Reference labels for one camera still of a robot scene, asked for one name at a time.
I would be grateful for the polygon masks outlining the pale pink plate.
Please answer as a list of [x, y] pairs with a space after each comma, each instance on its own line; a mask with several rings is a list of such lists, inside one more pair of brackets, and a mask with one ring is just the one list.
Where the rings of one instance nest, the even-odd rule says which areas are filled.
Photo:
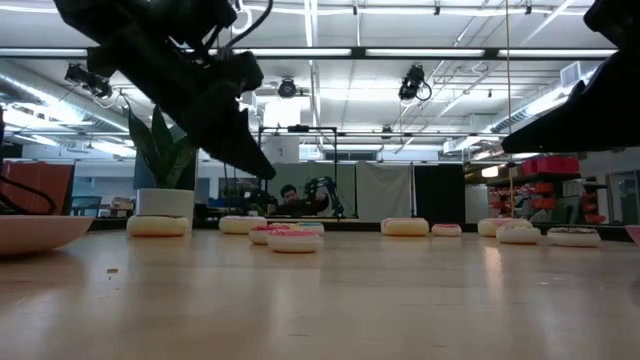
[[93, 221], [87, 216], [0, 216], [0, 257], [59, 248], [82, 237]]

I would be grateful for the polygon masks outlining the orange partition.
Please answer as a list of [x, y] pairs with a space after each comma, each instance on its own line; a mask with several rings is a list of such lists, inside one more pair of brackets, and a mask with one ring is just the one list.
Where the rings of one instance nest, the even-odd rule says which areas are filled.
[[0, 171], [0, 216], [68, 215], [75, 166], [5, 162]]

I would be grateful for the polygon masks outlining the black overhead beam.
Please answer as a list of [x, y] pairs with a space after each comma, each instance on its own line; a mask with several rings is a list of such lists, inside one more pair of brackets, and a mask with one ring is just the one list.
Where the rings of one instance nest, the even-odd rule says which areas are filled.
[[[234, 48], [233, 53], [250, 51], [259, 59], [297, 60], [464, 60], [464, 61], [596, 61], [617, 49], [599, 48], [458, 48], [458, 47], [254, 47]], [[0, 58], [84, 59], [88, 48], [0, 47]]]

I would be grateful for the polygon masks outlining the grey curtain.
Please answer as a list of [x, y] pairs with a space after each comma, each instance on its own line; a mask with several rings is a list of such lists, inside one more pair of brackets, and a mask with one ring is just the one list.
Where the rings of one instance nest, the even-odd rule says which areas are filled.
[[[298, 194], [304, 198], [304, 188], [310, 180], [320, 177], [334, 177], [333, 162], [280, 163], [275, 164], [274, 168], [276, 176], [271, 180], [265, 180], [265, 186], [268, 193], [278, 201], [277, 207], [284, 202], [280, 194], [283, 186], [293, 185]], [[353, 217], [357, 214], [355, 165], [338, 162], [337, 173], [337, 194], [344, 208], [344, 217]], [[329, 205], [325, 211], [316, 216], [332, 217], [332, 206]]]

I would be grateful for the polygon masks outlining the black hanging device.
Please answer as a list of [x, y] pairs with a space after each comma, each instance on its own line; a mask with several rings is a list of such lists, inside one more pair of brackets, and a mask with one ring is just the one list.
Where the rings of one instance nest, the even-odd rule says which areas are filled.
[[108, 99], [113, 94], [108, 78], [89, 72], [78, 63], [68, 65], [64, 79], [99, 99]]

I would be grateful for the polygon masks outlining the large pale pink-iced donut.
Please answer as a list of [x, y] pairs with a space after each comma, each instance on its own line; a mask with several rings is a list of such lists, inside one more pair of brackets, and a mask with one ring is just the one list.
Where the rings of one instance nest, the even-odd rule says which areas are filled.
[[477, 232], [481, 237], [496, 237], [498, 229], [504, 226], [531, 228], [532, 224], [526, 219], [486, 218], [478, 222]]

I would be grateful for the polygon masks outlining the white plant pot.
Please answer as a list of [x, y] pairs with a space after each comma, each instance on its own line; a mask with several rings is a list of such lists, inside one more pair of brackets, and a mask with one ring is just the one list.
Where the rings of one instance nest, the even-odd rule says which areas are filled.
[[136, 214], [184, 217], [193, 227], [195, 192], [193, 190], [141, 188], [136, 194]]

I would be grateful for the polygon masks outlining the background black rig frame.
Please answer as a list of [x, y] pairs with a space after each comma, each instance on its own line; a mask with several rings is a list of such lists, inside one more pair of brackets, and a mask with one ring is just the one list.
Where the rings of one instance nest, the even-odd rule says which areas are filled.
[[320, 137], [323, 138], [326, 132], [333, 134], [333, 146], [334, 146], [334, 177], [332, 181], [329, 181], [327, 177], [314, 179], [310, 181], [310, 185], [305, 187], [306, 194], [316, 193], [319, 187], [324, 187], [328, 191], [328, 196], [332, 205], [332, 216], [341, 219], [344, 217], [344, 208], [338, 198], [337, 194], [337, 140], [339, 132], [336, 127], [327, 126], [308, 126], [308, 125], [291, 125], [291, 126], [260, 126], [258, 129], [257, 139], [258, 144], [262, 145], [263, 136], [293, 136], [293, 137]]

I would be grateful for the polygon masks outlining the dark office chair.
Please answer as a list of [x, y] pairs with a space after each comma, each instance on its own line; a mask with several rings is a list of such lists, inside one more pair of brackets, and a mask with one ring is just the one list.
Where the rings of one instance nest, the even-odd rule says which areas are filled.
[[101, 208], [100, 196], [73, 196], [70, 214], [72, 216], [89, 216], [97, 218]]

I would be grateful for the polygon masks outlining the small white-iced donut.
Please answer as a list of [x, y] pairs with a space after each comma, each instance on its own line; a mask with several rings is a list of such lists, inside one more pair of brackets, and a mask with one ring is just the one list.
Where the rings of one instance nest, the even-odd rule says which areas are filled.
[[531, 223], [509, 222], [496, 231], [496, 239], [505, 244], [537, 244], [541, 231]]

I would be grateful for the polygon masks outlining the small pink-iced donut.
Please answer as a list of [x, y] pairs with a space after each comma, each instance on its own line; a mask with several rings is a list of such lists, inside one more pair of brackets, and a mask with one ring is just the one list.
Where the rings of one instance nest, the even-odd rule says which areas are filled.
[[274, 230], [267, 235], [267, 246], [279, 253], [314, 253], [323, 245], [323, 238], [312, 231]]

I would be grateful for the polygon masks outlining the small chocolate-iced donut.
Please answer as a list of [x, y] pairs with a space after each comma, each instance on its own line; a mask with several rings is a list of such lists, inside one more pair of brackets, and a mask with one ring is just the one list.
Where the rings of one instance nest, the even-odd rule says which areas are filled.
[[555, 246], [599, 247], [601, 238], [595, 229], [581, 227], [554, 227], [547, 231], [547, 238]]

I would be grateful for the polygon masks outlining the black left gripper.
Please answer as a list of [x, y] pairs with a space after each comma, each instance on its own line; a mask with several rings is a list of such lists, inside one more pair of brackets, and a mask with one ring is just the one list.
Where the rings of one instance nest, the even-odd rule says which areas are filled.
[[230, 60], [208, 54], [207, 36], [218, 32], [217, 26], [207, 28], [184, 50], [163, 25], [94, 24], [87, 36], [98, 45], [89, 50], [89, 68], [118, 70], [160, 109], [183, 119], [194, 145], [214, 150], [216, 159], [244, 172], [273, 179], [276, 170], [251, 135], [248, 110], [239, 110]]

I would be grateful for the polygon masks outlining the black metal table frame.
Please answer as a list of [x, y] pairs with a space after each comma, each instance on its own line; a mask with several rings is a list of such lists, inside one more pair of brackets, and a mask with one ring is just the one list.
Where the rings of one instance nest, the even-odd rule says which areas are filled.
[[[110, 231], [110, 230], [125, 230], [127, 220], [126, 219], [95, 219], [91, 226], [90, 231]], [[336, 219], [324, 219], [322, 221], [324, 228], [327, 231], [343, 231], [343, 232], [380, 232], [381, 225], [379, 222], [368, 223], [350, 220], [337, 221]], [[575, 224], [554, 224], [554, 223], [533, 223], [533, 225], [541, 230], [545, 234], [549, 229], [554, 227], [575, 227]], [[192, 228], [194, 230], [218, 230], [218, 220], [199, 220], [193, 221]], [[595, 229], [602, 240], [616, 241], [632, 243], [633, 239], [628, 234], [624, 225], [582, 225], [582, 228]]]

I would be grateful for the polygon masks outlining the green potted plant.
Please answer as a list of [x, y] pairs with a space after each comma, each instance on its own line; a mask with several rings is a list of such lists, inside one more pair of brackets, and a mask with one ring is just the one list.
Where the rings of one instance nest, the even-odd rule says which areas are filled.
[[175, 138], [161, 109], [153, 110], [151, 125], [146, 125], [132, 110], [128, 111], [129, 135], [136, 152], [150, 170], [154, 185], [177, 189], [183, 173], [195, 163], [198, 148], [186, 135]]

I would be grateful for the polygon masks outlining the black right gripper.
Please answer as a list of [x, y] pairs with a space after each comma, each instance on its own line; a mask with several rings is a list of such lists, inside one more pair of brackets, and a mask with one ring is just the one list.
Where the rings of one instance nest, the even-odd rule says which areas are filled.
[[[595, 0], [584, 22], [620, 49], [640, 49], [640, 0]], [[640, 55], [619, 50], [568, 100], [507, 136], [506, 153], [640, 147]]]

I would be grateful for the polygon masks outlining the white curtain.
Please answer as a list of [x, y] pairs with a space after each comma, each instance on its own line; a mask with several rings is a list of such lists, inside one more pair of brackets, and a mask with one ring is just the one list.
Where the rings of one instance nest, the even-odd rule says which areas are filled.
[[408, 165], [356, 164], [357, 214], [361, 222], [411, 216]]

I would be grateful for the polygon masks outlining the black storage shelf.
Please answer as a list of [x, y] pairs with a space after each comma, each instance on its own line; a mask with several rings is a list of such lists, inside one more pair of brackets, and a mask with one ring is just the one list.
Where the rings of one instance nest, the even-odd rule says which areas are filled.
[[465, 216], [469, 223], [520, 218], [533, 223], [601, 225], [607, 222], [607, 192], [607, 185], [578, 174], [487, 179], [465, 188]]

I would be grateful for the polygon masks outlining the person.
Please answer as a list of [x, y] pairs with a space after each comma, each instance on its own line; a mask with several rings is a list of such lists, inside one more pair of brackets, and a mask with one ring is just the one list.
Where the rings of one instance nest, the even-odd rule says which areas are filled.
[[307, 194], [302, 198], [297, 189], [287, 184], [280, 190], [284, 202], [275, 210], [276, 215], [291, 217], [316, 216], [325, 211], [329, 206], [329, 198], [323, 193]]

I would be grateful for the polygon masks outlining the small white donut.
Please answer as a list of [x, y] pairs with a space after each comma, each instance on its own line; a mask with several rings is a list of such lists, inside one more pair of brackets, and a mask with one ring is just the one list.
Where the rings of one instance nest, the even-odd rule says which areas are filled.
[[320, 222], [298, 222], [292, 228], [294, 230], [313, 232], [319, 236], [323, 236], [325, 233], [324, 225]]

